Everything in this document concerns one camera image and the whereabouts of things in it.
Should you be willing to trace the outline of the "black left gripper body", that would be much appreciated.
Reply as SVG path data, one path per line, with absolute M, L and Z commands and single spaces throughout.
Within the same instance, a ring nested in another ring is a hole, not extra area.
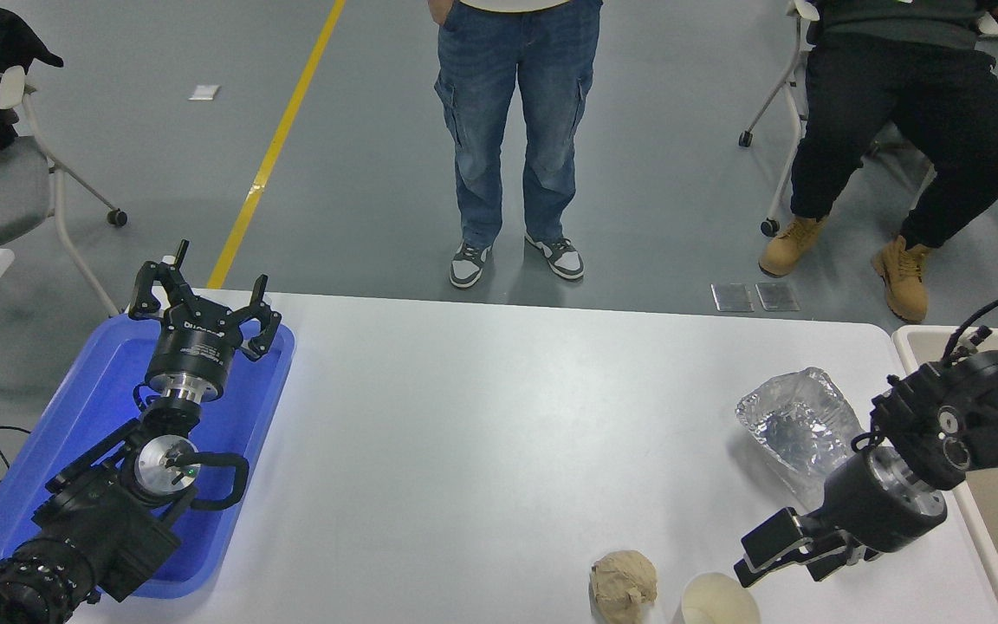
M 180 374 L 197 378 L 209 388 L 223 388 L 232 370 L 241 333 L 229 323 L 219 325 L 230 312 L 206 311 L 195 315 L 185 309 L 169 309 L 161 316 L 161 335 L 146 369 L 146 383 L 163 388 L 167 378 Z

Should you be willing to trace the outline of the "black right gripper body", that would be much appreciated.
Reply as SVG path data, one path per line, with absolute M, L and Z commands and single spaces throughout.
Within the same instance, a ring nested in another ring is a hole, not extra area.
M 828 474 L 820 521 L 880 553 L 945 523 L 945 495 L 915 477 L 896 451 L 859 452 Z

